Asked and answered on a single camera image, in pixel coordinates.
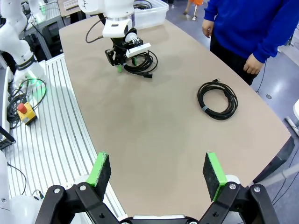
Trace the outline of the person's right hand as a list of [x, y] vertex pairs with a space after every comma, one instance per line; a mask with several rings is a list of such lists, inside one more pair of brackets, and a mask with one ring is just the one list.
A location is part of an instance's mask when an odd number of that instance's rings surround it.
[[213, 28], [214, 28], [214, 22], [213, 21], [209, 21], [209, 20], [205, 20], [205, 19], [203, 20], [202, 32], [203, 32], [204, 36], [209, 38], [213, 33]]

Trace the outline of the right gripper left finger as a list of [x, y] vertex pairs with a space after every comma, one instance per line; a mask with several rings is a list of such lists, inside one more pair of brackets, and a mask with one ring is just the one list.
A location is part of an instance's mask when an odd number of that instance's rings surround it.
[[94, 224], [118, 224], [116, 216], [103, 203], [111, 175], [109, 155], [98, 154], [86, 181], [65, 189], [48, 188], [36, 218], [37, 224], [70, 224], [77, 213], [86, 213]]

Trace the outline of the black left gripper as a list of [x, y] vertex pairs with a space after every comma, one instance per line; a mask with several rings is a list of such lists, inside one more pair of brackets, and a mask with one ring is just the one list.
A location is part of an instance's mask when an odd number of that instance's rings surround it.
[[[113, 47], [111, 49], [106, 49], [105, 54], [112, 66], [116, 66], [117, 71], [122, 73], [123, 66], [121, 62], [124, 60], [127, 52], [126, 42], [124, 37], [111, 38]], [[131, 57], [131, 63], [136, 66], [137, 58], [135, 56]]]

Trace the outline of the person's left hand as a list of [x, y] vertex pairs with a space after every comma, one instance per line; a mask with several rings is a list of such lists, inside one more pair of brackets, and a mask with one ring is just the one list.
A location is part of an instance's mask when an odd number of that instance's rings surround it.
[[260, 61], [258, 61], [255, 56], [253, 54], [251, 54], [244, 67], [243, 67], [243, 70], [245, 72], [247, 72], [248, 74], [252, 74], [252, 75], [257, 75], [261, 68], [263, 67], [263, 63], [261, 63]]

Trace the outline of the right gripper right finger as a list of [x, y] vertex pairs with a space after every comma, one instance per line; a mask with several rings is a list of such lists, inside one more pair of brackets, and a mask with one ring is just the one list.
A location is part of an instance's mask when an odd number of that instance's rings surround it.
[[244, 224], [279, 223], [266, 188], [228, 181], [215, 153], [206, 153], [203, 176], [212, 203], [199, 224], [221, 224], [229, 212], [239, 213]]

